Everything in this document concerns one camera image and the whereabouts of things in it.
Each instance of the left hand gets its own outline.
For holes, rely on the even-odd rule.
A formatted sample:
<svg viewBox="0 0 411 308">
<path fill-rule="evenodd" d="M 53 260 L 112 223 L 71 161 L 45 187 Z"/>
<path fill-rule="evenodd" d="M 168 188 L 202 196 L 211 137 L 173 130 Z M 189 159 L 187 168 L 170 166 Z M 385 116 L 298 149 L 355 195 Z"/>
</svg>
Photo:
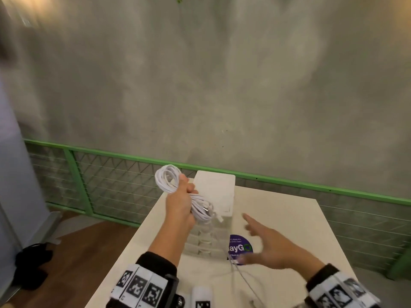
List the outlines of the left hand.
<svg viewBox="0 0 411 308">
<path fill-rule="evenodd" d="M 189 193 L 198 193 L 195 186 L 188 182 L 184 174 L 178 177 L 178 188 L 166 198 L 166 220 L 187 225 L 191 230 L 196 223 L 191 213 L 191 197 Z"/>
</svg>

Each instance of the green railing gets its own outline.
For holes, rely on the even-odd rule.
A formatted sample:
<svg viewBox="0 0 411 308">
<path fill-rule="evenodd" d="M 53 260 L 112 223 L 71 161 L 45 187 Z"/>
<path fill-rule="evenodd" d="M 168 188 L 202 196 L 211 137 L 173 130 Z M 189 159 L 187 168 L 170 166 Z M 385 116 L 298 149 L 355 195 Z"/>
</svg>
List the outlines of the green railing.
<svg viewBox="0 0 411 308">
<path fill-rule="evenodd" d="M 26 140 L 46 202 L 138 227 L 161 196 L 154 173 L 174 164 L 188 177 L 197 170 L 234 174 L 236 185 L 317 200 L 352 266 L 390 278 L 411 266 L 411 200 L 268 176 Z"/>
</svg>

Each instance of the hand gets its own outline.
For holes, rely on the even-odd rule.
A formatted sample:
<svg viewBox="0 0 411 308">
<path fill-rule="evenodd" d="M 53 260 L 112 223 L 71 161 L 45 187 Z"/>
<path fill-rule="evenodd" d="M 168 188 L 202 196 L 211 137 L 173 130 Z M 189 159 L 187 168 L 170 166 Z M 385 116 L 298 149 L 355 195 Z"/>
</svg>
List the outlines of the hand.
<svg viewBox="0 0 411 308">
<path fill-rule="evenodd" d="M 182 223 L 189 229 L 196 223 L 191 213 L 191 197 L 189 193 L 198 193 L 195 186 L 188 182 L 184 174 L 178 177 L 178 188 L 174 193 L 169 193 L 166 198 L 166 220 Z"/>
<path fill-rule="evenodd" d="M 299 247 L 278 231 L 265 227 L 258 221 L 243 214 L 248 223 L 245 229 L 252 237 L 259 236 L 263 242 L 260 253 L 242 254 L 237 258 L 241 264 L 260 264 L 272 269 L 291 268 L 305 280 L 309 280 L 325 265 L 307 250 Z"/>
</svg>

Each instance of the charging cable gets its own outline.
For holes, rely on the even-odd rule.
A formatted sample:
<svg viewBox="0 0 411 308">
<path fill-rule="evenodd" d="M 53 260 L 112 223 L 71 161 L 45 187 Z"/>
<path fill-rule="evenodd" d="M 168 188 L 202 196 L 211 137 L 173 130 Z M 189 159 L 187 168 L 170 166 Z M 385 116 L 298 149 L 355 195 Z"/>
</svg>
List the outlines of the charging cable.
<svg viewBox="0 0 411 308">
<path fill-rule="evenodd" d="M 181 171 L 178 167 L 174 165 L 165 165 L 158 169 L 155 173 L 155 182 L 157 186 L 164 192 L 167 193 L 173 193 L 177 190 L 178 187 L 178 176 L 181 174 Z M 219 222 L 223 222 L 223 218 L 214 212 L 214 207 L 211 202 L 209 202 L 205 197 L 198 195 L 198 194 L 192 194 L 190 193 L 191 197 L 191 212 L 194 215 L 194 218 L 202 223 L 205 224 L 210 224 L 211 227 L 211 232 L 215 239 L 217 240 L 217 243 L 219 247 L 223 250 L 224 253 L 226 253 L 228 259 L 230 260 L 230 265 L 233 266 L 237 269 L 237 271 L 240 273 L 241 277 L 245 281 L 245 283 L 248 285 L 250 290 L 253 292 L 255 297 L 261 302 L 263 307 L 265 307 L 263 301 L 261 298 L 256 294 L 256 292 L 253 290 L 249 282 L 246 280 L 244 275 L 242 274 L 241 270 L 238 267 L 237 262 L 232 258 L 232 256 L 227 252 L 227 250 L 221 245 L 220 241 L 218 240 L 217 236 L 215 235 L 213 231 L 213 225 L 211 224 L 212 219 L 215 217 L 219 220 Z"/>
</svg>

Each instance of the gray floor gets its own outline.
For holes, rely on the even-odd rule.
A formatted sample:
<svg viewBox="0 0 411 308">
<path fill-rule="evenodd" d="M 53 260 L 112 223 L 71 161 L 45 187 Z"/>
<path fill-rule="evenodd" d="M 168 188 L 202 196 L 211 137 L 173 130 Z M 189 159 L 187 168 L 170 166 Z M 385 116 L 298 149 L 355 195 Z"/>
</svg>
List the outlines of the gray floor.
<svg viewBox="0 0 411 308">
<path fill-rule="evenodd" d="M 1 69 L 26 137 L 411 197 L 411 0 L 35 5 Z"/>
<path fill-rule="evenodd" d="M 411 281 L 392 281 L 366 269 L 355 268 L 358 280 L 381 301 L 383 308 L 405 308 L 411 305 Z"/>
</svg>

